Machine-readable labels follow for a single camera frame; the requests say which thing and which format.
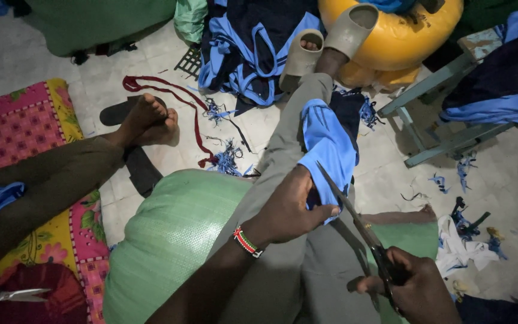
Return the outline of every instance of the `blue wooden stool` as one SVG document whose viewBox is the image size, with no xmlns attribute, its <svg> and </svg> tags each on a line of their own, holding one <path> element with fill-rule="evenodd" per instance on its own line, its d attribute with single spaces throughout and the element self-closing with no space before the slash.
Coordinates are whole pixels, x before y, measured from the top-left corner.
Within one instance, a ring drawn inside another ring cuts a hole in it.
<svg viewBox="0 0 518 324">
<path fill-rule="evenodd" d="M 438 96 L 448 95 L 457 83 L 475 66 L 483 61 L 485 56 L 502 45 L 501 38 L 493 29 L 465 36 L 457 42 L 463 49 L 463 54 L 439 69 L 418 84 L 407 89 L 399 97 L 393 99 L 385 107 L 378 110 L 379 117 L 397 111 L 404 127 L 413 137 L 413 141 L 419 148 L 419 153 L 405 160 L 408 168 L 421 164 L 429 158 L 442 153 L 447 153 L 456 160 L 462 157 L 462 153 L 471 150 L 477 144 L 495 137 L 514 126 L 507 124 L 466 124 L 466 128 L 454 133 L 449 139 L 444 139 L 434 147 L 425 147 L 425 141 L 413 124 L 413 119 L 407 112 L 405 105 L 411 100 L 421 96 L 425 103 L 432 102 Z"/>
</svg>

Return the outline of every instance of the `white cloth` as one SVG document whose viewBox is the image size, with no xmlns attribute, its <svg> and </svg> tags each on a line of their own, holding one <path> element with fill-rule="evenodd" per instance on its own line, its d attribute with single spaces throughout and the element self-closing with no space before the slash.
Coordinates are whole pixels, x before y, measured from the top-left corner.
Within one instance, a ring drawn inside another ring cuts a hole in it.
<svg viewBox="0 0 518 324">
<path fill-rule="evenodd" d="M 443 216 L 438 220 L 439 238 L 442 240 L 442 247 L 437 251 L 437 268 L 441 276 L 447 277 L 457 271 L 454 266 L 466 266 L 471 259 L 475 262 L 477 270 L 481 270 L 491 261 L 498 261 L 499 256 L 493 251 L 489 251 L 489 245 L 483 242 L 463 241 L 453 219 Z"/>
</svg>

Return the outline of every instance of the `dark red cloth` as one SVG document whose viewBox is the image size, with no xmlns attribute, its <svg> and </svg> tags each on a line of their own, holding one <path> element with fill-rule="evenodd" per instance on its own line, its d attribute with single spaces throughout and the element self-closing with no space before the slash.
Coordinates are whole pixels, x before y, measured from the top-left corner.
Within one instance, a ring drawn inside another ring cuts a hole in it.
<svg viewBox="0 0 518 324">
<path fill-rule="evenodd" d="M 178 86 L 176 84 L 169 83 L 169 82 L 163 80 L 162 78 L 158 78 L 158 77 L 131 77 L 131 76 L 126 76 L 125 78 L 123 78 L 123 88 L 125 88 L 125 90 L 127 90 L 127 91 L 138 92 L 141 89 L 154 89 L 154 90 L 161 91 L 161 92 L 167 92 L 167 93 L 171 93 L 180 102 L 188 104 L 191 107 L 193 107 L 193 109 L 195 109 L 195 140 L 197 141 L 197 145 L 199 146 L 201 151 L 204 151 L 205 153 L 209 154 L 209 157 L 208 158 L 204 158 L 203 160 L 199 161 L 198 165 L 199 165 L 199 167 L 204 168 L 206 162 L 217 162 L 217 158 L 215 158 L 213 156 L 213 153 L 208 148 L 203 146 L 203 140 L 201 139 L 201 134 L 199 134 L 199 122 L 198 122 L 197 106 L 195 106 L 193 103 L 191 103 L 189 101 L 183 100 L 181 97 L 177 96 L 175 92 L 173 92 L 173 91 L 171 91 L 169 89 L 157 88 L 156 86 L 153 86 L 153 85 L 139 85 L 137 83 L 137 80 L 156 81 L 156 82 L 161 82 L 162 84 L 169 85 L 169 86 L 172 86 L 174 88 L 177 88 L 177 89 L 187 93 L 188 95 L 190 95 L 191 98 L 193 98 L 195 100 L 195 102 L 197 102 L 197 104 L 201 108 L 203 108 L 203 110 L 207 111 L 208 108 L 205 105 L 205 103 L 201 99 L 199 99 L 199 97 L 197 97 L 195 94 L 191 93 L 190 91 L 188 91 L 187 89 L 183 88 L 182 86 Z"/>
<path fill-rule="evenodd" d="M 45 302 L 0 301 L 0 324 L 86 324 L 83 288 L 73 272 L 55 263 L 27 267 L 19 264 L 0 291 L 48 288 L 37 296 Z"/>
</svg>

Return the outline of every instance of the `red fabric strip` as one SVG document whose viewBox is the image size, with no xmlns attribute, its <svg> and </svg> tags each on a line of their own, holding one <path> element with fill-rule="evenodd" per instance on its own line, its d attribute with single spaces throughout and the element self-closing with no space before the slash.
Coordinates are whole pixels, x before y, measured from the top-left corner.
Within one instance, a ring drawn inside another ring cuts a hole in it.
<svg viewBox="0 0 518 324">
<path fill-rule="evenodd" d="M 153 90 L 157 90 L 157 91 L 161 91 L 161 92 L 167 92 L 167 93 L 171 93 L 180 102 L 188 104 L 191 107 L 193 107 L 193 109 L 195 109 L 195 140 L 197 141 L 197 145 L 199 146 L 201 151 L 204 151 L 205 153 L 209 154 L 209 157 L 208 158 L 204 158 L 203 160 L 199 161 L 198 165 L 199 165 L 199 167 L 204 168 L 205 167 L 205 163 L 207 163 L 207 162 L 212 162 L 212 163 L 215 162 L 216 163 L 217 162 L 217 158 L 215 158 L 213 156 L 212 151 L 210 151 L 208 148 L 203 146 L 203 140 L 201 139 L 201 134 L 199 134 L 199 122 L 198 122 L 197 106 L 195 106 L 193 103 L 191 103 L 189 101 L 183 100 L 181 97 L 177 96 L 175 92 L 173 92 L 173 91 L 171 91 L 169 89 L 157 88 L 156 86 L 153 86 L 153 85 L 139 85 L 137 83 L 137 80 L 156 81 L 156 82 L 160 82 L 162 84 L 169 85 L 169 86 L 172 86 L 174 88 L 177 88 L 177 89 L 187 93 L 188 95 L 190 95 L 191 98 L 193 98 L 195 100 L 195 102 L 197 102 L 197 104 L 201 108 L 203 108 L 203 110 L 207 111 L 208 109 L 207 109 L 207 106 L 205 105 L 205 103 L 203 103 L 203 101 L 201 99 L 199 99 L 199 97 L 197 97 L 191 91 L 183 88 L 182 86 L 178 86 L 176 84 L 169 83 L 169 82 L 163 80 L 162 78 L 158 78 L 158 77 L 132 77 L 132 76 L 126 76 L 125 78 L 123 78 L 123 88 L 125 88 L 125 90 L 127 90 L 127 91 L 138 92 L 141 89 L 153 89 Z"/>
</svg>

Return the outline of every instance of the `beige slide sandal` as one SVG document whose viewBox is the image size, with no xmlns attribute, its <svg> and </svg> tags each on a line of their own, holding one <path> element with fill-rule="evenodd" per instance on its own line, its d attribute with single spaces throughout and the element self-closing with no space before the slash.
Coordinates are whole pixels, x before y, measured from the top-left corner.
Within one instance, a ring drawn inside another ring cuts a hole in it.
<svg viewBox="0 0 518 324">
<path fill-rule="evenodd" d="M 319 48 L 310 51 L 301 47 L 301 41 L 313 43 Z M 299 79 L 305 74 L 315 71 L 315 64 L 323 52 L 323 34 L 316 29 L 305 29 L 293 38 L 287 55 L 287 62 L 279 78 L 279 88 L 285 92 L 293 92 L 299 86 Z"/>
<path fill-rule="evenodd" d="M 356 4 L 348 8 L 335 21 L 325 39 L 324 47 L 334 48 L 353 58 L 375 27 L 378 18 L 379 10 L 372 4 Z"/>
</svg>

